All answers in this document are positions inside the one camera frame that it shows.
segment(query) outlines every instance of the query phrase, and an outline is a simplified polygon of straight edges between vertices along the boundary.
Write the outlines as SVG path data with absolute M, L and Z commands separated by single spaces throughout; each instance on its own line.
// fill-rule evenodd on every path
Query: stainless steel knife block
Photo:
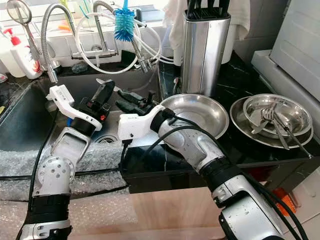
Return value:
M 213 97 L 231 16 L 188 19 L 184 13 L 182 92 Z

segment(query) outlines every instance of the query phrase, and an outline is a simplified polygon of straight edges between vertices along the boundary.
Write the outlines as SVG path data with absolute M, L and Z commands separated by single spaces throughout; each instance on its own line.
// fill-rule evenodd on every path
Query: dirty dish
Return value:
M 230 108 L 230 118 L 231 118 L 231 121 L 233 122 L 233 124 L 244 135 L 246 135 L 247 137 L 249 137 L 250 139 L 252 139 L 254 141 L 261 143 L 263 145 L 266 145 L 266 146 L 273 147 L 273 148 L 283 149 L 284 147 L 281 144 L 281 141 L 279 139 L 269 138 L 269 137 L 265 137 L 260 134 L 252 134 L 251 133 L 252 128 L 250 126 L 250 122 L 246 118 L 246 115 L 243 111 L 244 103 L 248 98 L 249 97 L 244 97 L 244 98 L 238 99 L 237 101 L 235 101 L 232 104 L 232 106 Z M 311 128 L 309 129 L 308 132 L 306 132 L 305 134 L 296 136 L 296 138 L 304 146 L 308 142 L 311 141 L 313 135 L 314 135 L 314 129 L 311 126 Z M 299 146 L 291 138 L 287 139 L 287 144 L 290 149 L 299 148 Z
M 225 108 L 210 97 L 183 93 L 163 100 L 161 105 L 175 112 L 178 117 L 194 121 L 216 139 L 228 129 L 229 116 Z
M 308 133 L 312 127 L 312 118 L 308 111 L 297 102 L 276 94 L 258 94 L 246 99 L 243 104 L 243 113 L 252 124 L 257 127 L 263 121 L 261 110 L 271 108 L 281 121 L 290 129 L 295 136 Z M 280 129 L 281 135 L 289 137 L 284 129 Z M 267 124 L 261 131 L 266 137 L 278 138 L 275 126 Z

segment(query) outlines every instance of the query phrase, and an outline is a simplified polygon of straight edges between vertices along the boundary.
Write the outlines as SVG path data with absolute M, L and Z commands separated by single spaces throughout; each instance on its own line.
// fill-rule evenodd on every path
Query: white bottle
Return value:
M 36 79 L 42 75 L 40 70 L 40 63 L 38 60 L 34 60 L 28 45 L 21 43 L 17 36 L 12 33 L 12 28 L 8 28 L 5 31 L 11 34 L 11 42 L 13 47 L 10 49 L 12 56 L 16 63 L 20 66 L 28 79 Z
M 5 37 L 0 37 L 0 46 L 0 60 L 9 73 L 15 78 L 25 76 L 26 74 L 19 67 L 14 56 L 12 56 L 10 52 L 10 49 L 12 48 L 11 42 Z

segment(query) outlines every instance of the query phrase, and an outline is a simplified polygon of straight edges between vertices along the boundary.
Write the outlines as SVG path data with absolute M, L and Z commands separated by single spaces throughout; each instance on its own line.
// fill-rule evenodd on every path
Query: sink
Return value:
M 99 86 L 96 78 L 112 79 L 117 87 L 126 90 L 136 89 L 133 92 L 141 96 L 147 97 L 149 90 L 159 93 L 156 70 L 148 73 L 132 70 L 116 75 L 101 73 L 63 76 L 58 78 L 58 85 L 64 84 L 67 87 L 74 98 L 74 106 L 77 106 L 83 97 L 91 98 L 95 94 Z M 33 82 L 10 113 L 0 122 L 0 151 L 22 152 L 39 149 L 45 140 L 52 121 L 50 113 L 45 108 L 47 102 L 45 96 L 49 92 L 50 86 L 51 83 L 47 78 Z M 92 142 L 110 143 L 119 140 L 117 136 L 118 121 L 119 115 L 123 112 L 115 105 L 118 99 L 120 97 L 114 92 L 108 101 L 111 112 L 103 123 L 101 131 L 93 134 Z M 67 118 L 59 115 L 57 127 L 49 140 L 50 144 L 53 143 L 66 124 Z
M 32 83 L 0 122 L 0 151 L 40 148 L 52 121 L 46 102 L 43 92 Z

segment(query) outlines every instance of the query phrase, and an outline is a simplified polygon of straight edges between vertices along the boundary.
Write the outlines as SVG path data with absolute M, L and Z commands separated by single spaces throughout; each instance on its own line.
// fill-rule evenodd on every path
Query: countertop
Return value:
M 163 98 L 172 96 L 173 67 L 169 64 L 160 64 L 159 77 Z M 231 60 L 221 66 L 213 99 L 222 104 L 229 113 L 231 105 L 240 98 L 272 93 L 272 89 L 267 85 L 253 68 L 246 66 L 233 52 Z M 251 140 L 240 132 L 231 120 L 226 133 L 219 138 L 219 142 L 233 163 L 250 172 L 259 181 L 272 181 L 271 188 L 277 187 L 283 180 L 279 178 L 281 175 L 278 174 L 279 169 L 283 169 L 282 175 L 288 177 L 305 162 L 310 162 L 299 148 L 288 151 Z M 133 192 L 140 192 L 142 189 L 145 192 L 149 191 L 148 184 L 153 184 L 152 188 L 158 190 L 204 186 L 203 181 L 199 179 L 191 166 L 178 153 L 165 145 L 158 145 L 151 151 L 149 157 L 141 161 L 140 156 L 147 148 L 148 146 L 129 148 L 122 163 L 122 175 L 127 182 L 132 184 Z M 312 167 L 308 169 L 309 172 L 312 172 L 320 165 L 320 147 L 318 142 L 312 139 L 305 145 L 305 148 L 314 156 L 311 160 Z M 152 183 L 142 187 L 141 185 L 146 181 Z

